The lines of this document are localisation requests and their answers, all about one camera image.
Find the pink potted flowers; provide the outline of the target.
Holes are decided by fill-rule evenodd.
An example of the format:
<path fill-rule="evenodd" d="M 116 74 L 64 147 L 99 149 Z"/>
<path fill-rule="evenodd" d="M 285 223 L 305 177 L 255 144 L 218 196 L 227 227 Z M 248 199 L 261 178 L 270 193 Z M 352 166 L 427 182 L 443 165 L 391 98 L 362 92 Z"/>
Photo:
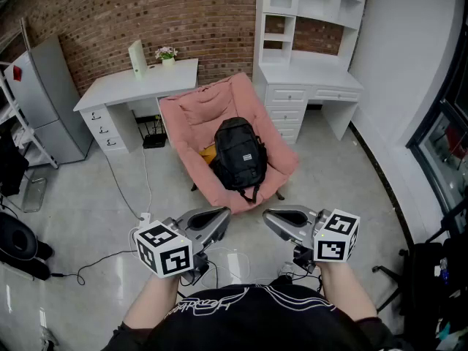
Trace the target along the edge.
<path fill-rule="evenodd" d="M 158 48 L 154 55 L 157 60 L 160 60 L 162 62 L 163 66 L 171 66 L 175 63 L 175 58 L 178 55 L 178 50 L 170 46 L 164 46 Z"/>

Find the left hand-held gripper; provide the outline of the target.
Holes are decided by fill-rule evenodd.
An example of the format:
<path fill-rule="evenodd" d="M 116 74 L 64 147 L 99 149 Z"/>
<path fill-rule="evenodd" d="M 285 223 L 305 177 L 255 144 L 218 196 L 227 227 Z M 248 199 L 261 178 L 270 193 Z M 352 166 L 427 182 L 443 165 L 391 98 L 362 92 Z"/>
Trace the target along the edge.
<path fill-rule="evenodd" d="M 203 247 L 222 239 L 230 219 L 231 210 L 217 206 L 187 211 L 178 218 L 181 230 L 151 221 L 133 234 L 137 256 L 159 278 L 180 275 L 194 285 L 209 269 Z"/>

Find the black bags on rack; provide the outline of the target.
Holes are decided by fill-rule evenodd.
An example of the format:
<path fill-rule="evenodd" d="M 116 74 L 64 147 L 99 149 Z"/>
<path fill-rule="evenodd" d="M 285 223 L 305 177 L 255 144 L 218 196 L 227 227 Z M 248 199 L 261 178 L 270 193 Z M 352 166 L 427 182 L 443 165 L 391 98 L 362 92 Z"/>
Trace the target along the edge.
<path fill-rule="evenodd" d="M 12 138 L 13 123 L 0 126 L 0 193 L 5 197 L 17 195 L 29 161 L 19 152 Z"/>

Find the black router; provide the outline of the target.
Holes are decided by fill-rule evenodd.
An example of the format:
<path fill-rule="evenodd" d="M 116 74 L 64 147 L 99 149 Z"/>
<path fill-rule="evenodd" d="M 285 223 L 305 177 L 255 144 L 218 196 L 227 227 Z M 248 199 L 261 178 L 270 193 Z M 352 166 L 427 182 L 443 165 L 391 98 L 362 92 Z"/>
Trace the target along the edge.
<path fill-rule="evenodd" d="M 167 132 L 160 115 L 137 117 L 137 127 L 143 139 L 143 148 L 161 148 L 165 146 Z"/>

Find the person's black printed shirt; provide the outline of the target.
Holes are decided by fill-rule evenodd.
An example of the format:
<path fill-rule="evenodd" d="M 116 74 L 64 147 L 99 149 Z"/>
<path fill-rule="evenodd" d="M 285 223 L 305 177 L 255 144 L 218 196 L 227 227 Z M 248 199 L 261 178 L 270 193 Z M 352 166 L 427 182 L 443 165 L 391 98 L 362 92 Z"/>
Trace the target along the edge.
<path fill-rule="evenodd" d="M 234 284 L 182 299 L 155 328 L 122 323 L 102 351 L 404 351 L 404 342 L 308 287 Z"/>

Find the black backpack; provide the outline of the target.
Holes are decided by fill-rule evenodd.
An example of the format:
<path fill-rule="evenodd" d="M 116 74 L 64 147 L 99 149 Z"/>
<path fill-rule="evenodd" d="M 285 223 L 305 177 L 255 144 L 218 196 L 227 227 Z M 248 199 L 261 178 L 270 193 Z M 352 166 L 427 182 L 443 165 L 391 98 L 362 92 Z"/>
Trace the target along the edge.
<path fill-rule="evenodd" d="M 246 202 L 255 204 L 267 171 L 265 144 L 242 117 L 223 121 L 214 143 L 216 156 L 210 167 L 216 177 L 225 189 L 237 191 Z"/>

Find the pink cushioned lounge chair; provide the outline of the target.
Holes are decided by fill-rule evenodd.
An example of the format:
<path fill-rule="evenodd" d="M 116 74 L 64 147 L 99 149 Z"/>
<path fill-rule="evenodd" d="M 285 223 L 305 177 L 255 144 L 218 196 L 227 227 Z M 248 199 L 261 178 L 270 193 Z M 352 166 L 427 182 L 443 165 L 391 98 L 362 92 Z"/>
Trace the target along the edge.
<path fill-rule="evenodd" d="M 214 144 L 215 133 L 226 119 L 245 118 L 265 144 L 268 166 L 257 203 L 273 197 L 298 167 L 298 155 L 279 134 L 244 72 L 166 97 L 160 101 L 159 109 L 172 148 L 193 183 L 213 206 L 227 206 L 234 214 L 255 207 L 238 192 L 225 189 L 200 154 Z"/>

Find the yellow pouch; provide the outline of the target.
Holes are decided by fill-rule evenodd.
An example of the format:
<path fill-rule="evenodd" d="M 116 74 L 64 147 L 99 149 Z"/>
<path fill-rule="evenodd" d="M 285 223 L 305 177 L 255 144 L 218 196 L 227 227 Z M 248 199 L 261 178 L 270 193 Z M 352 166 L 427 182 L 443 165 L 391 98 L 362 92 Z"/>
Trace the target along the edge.
<path fill-rule="evenodd" d="M 209 165 L 216 157 L 216 145 L 212 144 L 207 148 L 204 148 L 199 152 L 199 155 L 204 159 L 204 161 Z"/>

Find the silver refrigerator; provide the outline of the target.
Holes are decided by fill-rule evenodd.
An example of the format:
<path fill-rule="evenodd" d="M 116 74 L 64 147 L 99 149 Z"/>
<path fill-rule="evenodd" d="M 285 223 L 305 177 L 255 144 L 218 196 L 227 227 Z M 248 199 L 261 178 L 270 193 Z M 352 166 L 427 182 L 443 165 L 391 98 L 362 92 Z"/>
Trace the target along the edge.
<path fill-rule="evenodd" d="M 14 65 L 22 70 L 21 82 L 13 80 Z M 80 95 L 59 38 L 53 35 L 25 51 L 5 69 L 5 75 L 29 126 L 58 164 L 84 160 L 93 136 L 81 114 L 73 111 Z"/>

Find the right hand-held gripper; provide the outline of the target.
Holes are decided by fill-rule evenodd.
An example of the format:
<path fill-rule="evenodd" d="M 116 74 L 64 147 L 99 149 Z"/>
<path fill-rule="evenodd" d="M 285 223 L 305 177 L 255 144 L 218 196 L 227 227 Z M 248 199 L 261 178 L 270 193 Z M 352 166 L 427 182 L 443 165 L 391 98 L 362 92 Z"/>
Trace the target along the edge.
<path fill-rule="evenodd" d="M 293 263 L 307 273 L 317 262 L 347 262 L 358 239 L 359 216 L 339 209 L 323 210 L 320 216 L 325 220 L 316 218 L 317 213 L 303 205 L 278 205 L 263 211 L 264 223 L 281 239 L 304 241 L 311 236 L 310 246 L 302 244 L 293 251 Z"/>

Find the white desk with drawers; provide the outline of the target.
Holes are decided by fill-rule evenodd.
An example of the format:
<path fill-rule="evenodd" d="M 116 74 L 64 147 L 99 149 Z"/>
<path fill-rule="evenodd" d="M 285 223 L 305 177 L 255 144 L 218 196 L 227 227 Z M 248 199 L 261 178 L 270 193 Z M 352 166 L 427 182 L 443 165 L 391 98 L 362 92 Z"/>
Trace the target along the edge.
<path fill-rule="evenodd" d="M 83 117 L 94 139 L 109 156 L 129 154 L 143 146 L 132 106 L 191 91 L 197 87 L 196 58 L 176 61 L 173 65 L 152 65 L 142 79 L 132 70 L 106 75 L 95 80 L 74 107 Z"/>

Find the black office chair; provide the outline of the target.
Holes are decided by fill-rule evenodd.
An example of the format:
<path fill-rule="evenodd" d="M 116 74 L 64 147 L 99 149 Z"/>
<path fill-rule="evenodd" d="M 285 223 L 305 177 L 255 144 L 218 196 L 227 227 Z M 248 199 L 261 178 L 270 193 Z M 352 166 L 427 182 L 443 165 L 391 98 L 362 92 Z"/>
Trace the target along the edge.
<path fill-rule="evenodd" d="M 435 351 L 452 331 L 468 326 L 468 233 L 444 243 L 415 244 L 402 249 L 403 271 L 376 265 L 397 283 L 396 290 L 377 307 L 381 312 L 400 297 L 403 338 L 416 351 Z"/>

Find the clear glass tray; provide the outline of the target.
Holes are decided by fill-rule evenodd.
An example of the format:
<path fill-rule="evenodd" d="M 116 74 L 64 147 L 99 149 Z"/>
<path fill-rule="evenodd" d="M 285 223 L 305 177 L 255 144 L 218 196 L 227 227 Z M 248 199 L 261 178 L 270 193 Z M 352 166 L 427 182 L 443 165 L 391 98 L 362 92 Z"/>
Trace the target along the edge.
<path fill-rule="evenodd" d="M 35 178 L 27 181 L 22 202 L 24 213 L 34 213 L 41 209 L 47 183 L 46 178 Z"/>

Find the white desk with hutch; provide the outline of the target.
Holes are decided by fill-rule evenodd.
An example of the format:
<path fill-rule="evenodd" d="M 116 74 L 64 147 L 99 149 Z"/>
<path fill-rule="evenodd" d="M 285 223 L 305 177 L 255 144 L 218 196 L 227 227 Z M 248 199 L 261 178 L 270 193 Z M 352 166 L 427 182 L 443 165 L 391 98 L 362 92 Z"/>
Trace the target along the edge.
<path fill-rule="evenodd" d="M 309 103 L 341 139 L 363 93 L 349 73 L 366 0 L 257 0 L 252 82 L 293 144 Z"/>

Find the person's left forearm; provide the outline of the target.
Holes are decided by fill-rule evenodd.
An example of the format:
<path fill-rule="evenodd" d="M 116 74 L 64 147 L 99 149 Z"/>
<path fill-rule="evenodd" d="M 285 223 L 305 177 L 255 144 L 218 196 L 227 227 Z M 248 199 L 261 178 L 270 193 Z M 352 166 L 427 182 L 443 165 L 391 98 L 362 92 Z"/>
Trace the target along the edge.
<path fill-rule="evenodd" d="M 179 276 L 159 278 L 152 274 L 128 309 L 123 323 L 132 329 L 155 328 L 174 308 Z"/>

